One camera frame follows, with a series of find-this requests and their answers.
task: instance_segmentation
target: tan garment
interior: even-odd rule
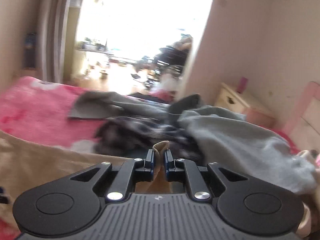
[[[169,183],[157,175],[160,172],[163,153],[169,142],[160,142],[154,146],[156,164],[153,182],[140,182],[136,192],[152,192],[155,189],[169,192]],[[43,146],[13,137],[0,131],[0,186],[5,189],[10,204],[0,204],[0,218],[17,228],[12,215],[15,199],[24,191],[44,183],[62,178],[74,172],[101,162],[111,162],[114,166],[128,160],[123,157],[77,153],[55,147]]]

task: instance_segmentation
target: wooden floor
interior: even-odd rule
[[[131,93],[140,92],[147,93],[144,81],[147,78],[146,71],[140,71],[140,79],[135,80],[131,74],[136,73],[132,65],[119,66],[117,63],[110,63],[110,67],[106,70],[107,79],[101,79],[100,68],[92,69],[87,77],[77,82],[79,87],[102,90],[115,91],[121,95],[129,95]]]

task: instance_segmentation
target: gray curtain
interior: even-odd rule
[[[44,81],[62,83],[70,0],[41,0],[36,66]]]

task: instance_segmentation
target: black and white plaid clothing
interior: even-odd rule
[[[175,159],[184,158],[202,165],[204,156],[195,140],[183,129],[161,123],[157,119],[141,116],[110,117],[98,129],[100,141],[95,147],[99,154],[126,156],[137,147],[150,149],[160,141],[170,141],[170,150]]]

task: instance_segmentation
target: drawer handle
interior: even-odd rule
[[[228,98],[228,102],[229,102],[229,104],[232,104],[232,105],[234,105],[235,104],[235,102],[233,101],[233,99],[231,98],[231,97],[227,97]]]

